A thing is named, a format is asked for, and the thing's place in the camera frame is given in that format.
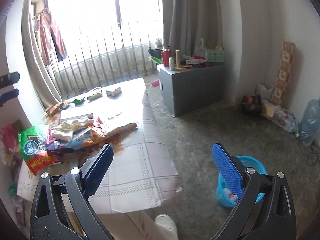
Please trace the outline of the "green red snack bag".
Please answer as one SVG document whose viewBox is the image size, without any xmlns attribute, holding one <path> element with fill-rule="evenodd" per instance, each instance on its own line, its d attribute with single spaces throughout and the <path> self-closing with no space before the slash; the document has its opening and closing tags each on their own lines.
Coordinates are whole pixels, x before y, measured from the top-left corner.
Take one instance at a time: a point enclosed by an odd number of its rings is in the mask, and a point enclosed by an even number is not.
<svg viewBox="0 0 320 240">
<path fill-rule="evenodd" d="M 33 175 L 46 166 L 61 163 L 56 153 L 47 151 L 48 129 L 48 125 L 39 125 L 18 133 L 20 154 Z"/>
</svg>

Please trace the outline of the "small white box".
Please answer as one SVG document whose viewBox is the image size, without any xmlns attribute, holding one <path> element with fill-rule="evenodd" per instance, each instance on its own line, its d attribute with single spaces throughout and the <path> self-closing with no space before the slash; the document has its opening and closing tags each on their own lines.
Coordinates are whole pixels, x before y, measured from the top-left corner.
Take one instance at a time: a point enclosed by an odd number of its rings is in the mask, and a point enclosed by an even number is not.
<svg viewBox="0 0 320 240">
<path fill-rule="evenodd" d="M 108 96 L 112 96 L 112 97 L 115 97 L 115 96 L 119 95 L 121 92 L 122 92 L 121 91 L 121 87 L 116 87 L 116 88 L 112 88 L 112 89 L 109 89 L 109 90 L 107 89 L 106 90 L 106 94 Z"/>
</svg>

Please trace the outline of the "green candy wrapper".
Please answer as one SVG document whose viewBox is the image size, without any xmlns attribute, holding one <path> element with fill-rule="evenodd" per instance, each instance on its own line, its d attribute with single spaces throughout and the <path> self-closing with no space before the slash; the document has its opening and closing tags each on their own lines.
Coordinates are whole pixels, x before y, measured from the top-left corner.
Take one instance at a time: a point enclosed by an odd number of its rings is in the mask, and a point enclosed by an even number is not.
<svg viewBox="0 0 320 240">
<path fill-rule="evenodd" d="M 80 105 L 80 104 L 84 103 L 84 101 L 85 101 L 85 98 L 74 99 L 74 100 L 72 101 L 72 103 L 75 104 L 75 105 Z"/>
</svg>

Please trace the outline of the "white sneaker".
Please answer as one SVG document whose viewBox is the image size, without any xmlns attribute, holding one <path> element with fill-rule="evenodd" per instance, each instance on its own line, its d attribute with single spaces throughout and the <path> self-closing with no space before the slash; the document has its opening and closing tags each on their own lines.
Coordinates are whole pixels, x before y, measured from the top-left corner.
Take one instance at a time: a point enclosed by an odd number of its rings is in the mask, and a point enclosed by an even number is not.
<svg viewBox="0 0 320 240">
<path fill-rule="evenodd" d="M 166 214 L 160 214 L 156 217 L 155 223 L 160 225 L 163 228 L 166 228 L 166 230 L 170 232 L 173 239 L 178 239 L 178 231 L 177 231 L 176 223 L 170 216 Z"/>
</svg>

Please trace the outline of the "large clear water jug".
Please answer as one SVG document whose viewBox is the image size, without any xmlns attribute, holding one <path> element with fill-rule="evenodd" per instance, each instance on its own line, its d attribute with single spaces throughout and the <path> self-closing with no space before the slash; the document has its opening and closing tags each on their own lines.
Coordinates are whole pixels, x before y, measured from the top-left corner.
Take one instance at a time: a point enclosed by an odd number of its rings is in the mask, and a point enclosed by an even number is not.
<svg viewBox="0 0 320 240">
<path fill-rule="evenodd" d="M 310 146 L 319 131 L 319 99 L 308 102 L 303 117 L 298 125 L 300 140 Z"/>
</svg>

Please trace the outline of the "left grey curtain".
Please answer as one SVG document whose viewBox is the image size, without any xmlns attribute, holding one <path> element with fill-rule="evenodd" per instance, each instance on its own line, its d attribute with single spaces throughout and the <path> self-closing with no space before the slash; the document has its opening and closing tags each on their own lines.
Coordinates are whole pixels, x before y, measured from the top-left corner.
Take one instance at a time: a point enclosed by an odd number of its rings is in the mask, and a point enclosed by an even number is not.
<svg viewBox="0 0 320 240">
<path fill-rule="evenodd" d="M 44 108 L 62 101 L 44 66 L 30 15 L 31 0 L 24 0 L 22 8 L 22 44 L 33 88 Z"/>
</svg>

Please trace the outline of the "grey curtain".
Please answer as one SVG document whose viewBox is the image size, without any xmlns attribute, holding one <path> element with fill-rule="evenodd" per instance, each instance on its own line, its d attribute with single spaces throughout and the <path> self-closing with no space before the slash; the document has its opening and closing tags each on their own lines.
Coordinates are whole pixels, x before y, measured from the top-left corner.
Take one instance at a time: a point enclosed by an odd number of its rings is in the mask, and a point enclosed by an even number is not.
<svg viewBox="0 0 320 240">
<path fill-rule="evenodd" d="M 62 101 L 44 66 L 30 15 L 31 0 L 24 0 L 22 8 L 22 44 L 33 88 L 44 108 Z"/>
<path fill-rule="evenodd" d="M 163 44 L 181 55 L 195 54 L 196 45 L 222 45 L 220 0 L 162 0 Z"/>
</svg>

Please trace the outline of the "hanging pink clothes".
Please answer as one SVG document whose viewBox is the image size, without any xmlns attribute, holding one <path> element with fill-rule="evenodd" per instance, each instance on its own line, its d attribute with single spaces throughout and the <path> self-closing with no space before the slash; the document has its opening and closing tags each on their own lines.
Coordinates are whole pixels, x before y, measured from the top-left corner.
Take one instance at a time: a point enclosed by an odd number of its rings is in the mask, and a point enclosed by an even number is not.
<svg viewBox="0 0 320 240">
<path fill-rule="evenodd" d="M 38 31 L 40 35 L 41 56 L 45 66 L 51 64 L 49 54 L 53 49 L 59 62 L 67 57 L 66 46 L 59 26 L 53 21 L 48 0 L 44 0 L 44 9 L 34 17 L 34 31 Z"/>
</svg>

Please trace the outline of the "white tissue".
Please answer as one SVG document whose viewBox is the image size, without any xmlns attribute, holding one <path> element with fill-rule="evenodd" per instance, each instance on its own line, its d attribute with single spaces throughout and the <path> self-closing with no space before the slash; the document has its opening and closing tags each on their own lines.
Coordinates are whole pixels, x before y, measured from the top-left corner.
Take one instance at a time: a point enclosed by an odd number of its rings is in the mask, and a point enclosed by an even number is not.
<svg viewBox="0 0 320 240">
<path fill-rule="evenodd" d="M 224 194 L 227 196 L 228 199 L 230 199 L 233 202 L 237 202 L 238 201 L 238 197 L 235 194 L 232 194 L 231 191 L 229 191 L 229 189 L 227 188 L 223 188 L 223 192 Z"/>
</svg>

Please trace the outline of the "red thermos bottle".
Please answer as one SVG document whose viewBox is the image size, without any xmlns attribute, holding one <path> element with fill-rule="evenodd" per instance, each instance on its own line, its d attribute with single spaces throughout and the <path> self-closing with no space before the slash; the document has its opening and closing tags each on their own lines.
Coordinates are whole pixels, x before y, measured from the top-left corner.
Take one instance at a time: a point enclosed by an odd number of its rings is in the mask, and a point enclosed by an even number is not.
<svg viewBox="0 0 320 240">
<path fill-rule="evenodd" d="M 171 49 L 169 46 L 165 46 L 164 49 L 162 50 L 162 63 L 163 66 L 169 67 L 169 59 L 171 58 Z"/>
</svg>

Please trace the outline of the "blue orange chip bag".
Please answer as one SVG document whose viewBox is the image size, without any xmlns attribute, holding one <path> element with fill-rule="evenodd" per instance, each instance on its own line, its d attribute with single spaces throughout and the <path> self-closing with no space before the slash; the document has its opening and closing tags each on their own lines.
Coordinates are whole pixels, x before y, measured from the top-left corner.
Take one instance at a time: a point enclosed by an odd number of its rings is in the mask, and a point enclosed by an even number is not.
<svg viewBox="0 0 320 240">
<path fill-rule="evenodd" d="M 137 124 L 134 122 L 123 126 L 114 126 L 113 123 L 105 125 L 95 121 L 91 125 L 73 131 L 71 139 L 60 139 L 51 131 L 54 140 L 46 144 L 46 150 L 55 153 L 73 153 L 103 142 L 112 142 L 122 134 L 135 129 L 137 129 Z"/>
</svg>

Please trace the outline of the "cardboard tube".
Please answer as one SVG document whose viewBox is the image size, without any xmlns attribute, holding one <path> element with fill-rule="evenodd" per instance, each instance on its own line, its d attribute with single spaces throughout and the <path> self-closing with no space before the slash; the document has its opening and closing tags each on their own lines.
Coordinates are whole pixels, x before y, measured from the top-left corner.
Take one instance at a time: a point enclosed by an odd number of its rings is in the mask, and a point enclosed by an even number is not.
<svg viewBox="0 0 320 240">
<path fill-rule="evenodd" d="M 181 67 L 181 54 L 180 50 L 175 50 L 176 55 L 176 68 L 179 69 Z"/>
</svg>

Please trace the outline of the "grey storage cabinet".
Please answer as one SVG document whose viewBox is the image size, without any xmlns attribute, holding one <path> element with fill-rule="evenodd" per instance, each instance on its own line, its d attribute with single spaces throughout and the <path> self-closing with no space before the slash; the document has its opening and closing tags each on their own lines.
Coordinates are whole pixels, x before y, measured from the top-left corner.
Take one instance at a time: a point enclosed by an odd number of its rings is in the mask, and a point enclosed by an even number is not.
<svg viewBox="0 0 320 240">
<path fill-rule="evenodd" d="M 159 64 L 157 70 L 162 100 L 174 116 L 217 103 L 225 92 L 223 64 L 189 70 Z"/>
</svg>

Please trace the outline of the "right grey curtain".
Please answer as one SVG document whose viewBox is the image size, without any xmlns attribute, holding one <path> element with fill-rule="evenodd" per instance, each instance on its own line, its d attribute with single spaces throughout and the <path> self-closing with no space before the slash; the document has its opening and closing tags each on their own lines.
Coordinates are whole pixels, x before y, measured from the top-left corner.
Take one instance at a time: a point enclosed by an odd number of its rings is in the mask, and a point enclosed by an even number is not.
<svg viewBox="0 0 320 240">
<path fill-rule="evenodd" d="M 181 55 L 195 54 L 196 45 L 222 45 L 220 0 L 162 0 L 163 44 Z"/>
</svg>

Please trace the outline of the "yellow snack wrapper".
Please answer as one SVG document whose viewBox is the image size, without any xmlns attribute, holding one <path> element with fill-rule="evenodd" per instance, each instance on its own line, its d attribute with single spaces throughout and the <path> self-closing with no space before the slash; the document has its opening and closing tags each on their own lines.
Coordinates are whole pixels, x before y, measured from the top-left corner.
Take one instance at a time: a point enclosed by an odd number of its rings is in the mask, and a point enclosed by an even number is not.
<svg viewBox="0 0 320 240">
<path fill-rule="evenodd" d="M 95 87 L 87 93 L 87 100 L 93 101 L 97 98 L 103 96 L 103 91 L 101 87 Z"/>
</svg>

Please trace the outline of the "green plastic basket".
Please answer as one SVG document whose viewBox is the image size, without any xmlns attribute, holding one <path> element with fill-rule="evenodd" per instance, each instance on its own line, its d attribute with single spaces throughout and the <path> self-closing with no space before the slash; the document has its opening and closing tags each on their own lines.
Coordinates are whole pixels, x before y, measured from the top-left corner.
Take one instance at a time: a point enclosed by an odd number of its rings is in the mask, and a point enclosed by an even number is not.
<svg viewBox="0 0 320 240">
<path fill-rule="evenodd" d="M 211 50 L 206 49 L 204 51 L 205 59 L 210 63 L 223 63 L 224 62 L 224 51 L 223 50 Z"/>
</svg>

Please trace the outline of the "pink plastic bag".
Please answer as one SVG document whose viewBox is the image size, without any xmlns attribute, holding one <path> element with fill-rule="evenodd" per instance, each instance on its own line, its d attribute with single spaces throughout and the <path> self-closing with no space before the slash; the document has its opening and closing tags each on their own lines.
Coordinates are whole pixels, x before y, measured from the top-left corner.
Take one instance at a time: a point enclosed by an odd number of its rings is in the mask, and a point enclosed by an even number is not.
<svg viewBox="0 0 320 240">
<path fill-rule="evenodd" d="M 18 133 L 12 124 L 1 128 L 2 142 L 7 152 L 16 152 L 18 146 Z"/>
</svg>

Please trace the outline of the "dark snack box on floor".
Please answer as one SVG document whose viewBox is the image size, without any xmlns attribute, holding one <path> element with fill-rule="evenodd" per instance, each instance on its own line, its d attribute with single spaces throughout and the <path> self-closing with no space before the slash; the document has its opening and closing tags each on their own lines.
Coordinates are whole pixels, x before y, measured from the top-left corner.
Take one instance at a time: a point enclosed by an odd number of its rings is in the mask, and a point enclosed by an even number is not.
<svg viewBox="0 0 320 240">
<path fill-rule="evenodd" d="M 241 109 L 244 114 L 255 114 L 262 112 L 262 101 L 260 95 L 246 95 L 242 99 Z"/>
</svg>

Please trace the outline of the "tall patterned cardboard box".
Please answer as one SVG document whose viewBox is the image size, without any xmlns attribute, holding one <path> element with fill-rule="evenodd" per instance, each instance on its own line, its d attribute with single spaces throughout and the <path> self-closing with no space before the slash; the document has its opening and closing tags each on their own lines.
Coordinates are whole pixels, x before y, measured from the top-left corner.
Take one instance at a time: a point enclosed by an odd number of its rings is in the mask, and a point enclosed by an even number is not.
<svg viewBox="0 0 320 240">
<path fill-rule="evenodd" d="M 273 105 L 280 106 L 285 98 L 287 86 L 289 85 L 293 70 L 295 49 L 296 45 L 293 42 L 282 40 L 279 72 L 271 96 L 271 103 Z"/>
</svg>

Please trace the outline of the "blue plastic waste basket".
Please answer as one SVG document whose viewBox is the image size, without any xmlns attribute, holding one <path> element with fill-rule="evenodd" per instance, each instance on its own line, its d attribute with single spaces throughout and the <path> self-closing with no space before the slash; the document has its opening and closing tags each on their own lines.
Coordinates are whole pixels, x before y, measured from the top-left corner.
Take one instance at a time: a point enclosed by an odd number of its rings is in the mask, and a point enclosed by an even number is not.
<svg viewBox="0 0 320 240">
<path fill-rule="evenodd" d="M 237 156 L 237 158 L 240 159 L 240 161 L 245 167 L 252 167 L 260 174 L 267 174 L 266 168 L 259 160 L 246 155 L 240 155 L 240 156 Z M 223 192 L 223 188 L 229 189 L 223 176 L 221 175 L 221 173 L 219 173 L 218 180 L 217 180 L 217 188 L 215 193 L 216 199 L 218 203 L 224 207 L 234 207 L 237 202 L 233 202 L 230 199 L 228 199 Z"/>
</svg>

